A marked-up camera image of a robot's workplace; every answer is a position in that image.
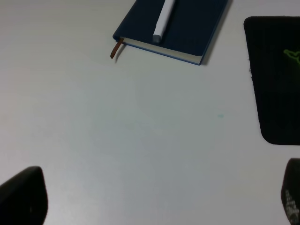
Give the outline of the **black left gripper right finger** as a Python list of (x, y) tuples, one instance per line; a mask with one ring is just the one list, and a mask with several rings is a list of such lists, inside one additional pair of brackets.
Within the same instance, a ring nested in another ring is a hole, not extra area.
[(300, 159), (291, 158), (285, 169), (281, 201), (291, 225), (300, 224)]

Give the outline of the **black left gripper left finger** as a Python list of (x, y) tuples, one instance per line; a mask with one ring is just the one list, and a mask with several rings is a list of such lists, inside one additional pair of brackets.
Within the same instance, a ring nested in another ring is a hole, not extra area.
[(0, 186), (2, 225), (42, 225), (48, 196), (42, 168), (30, 166)]

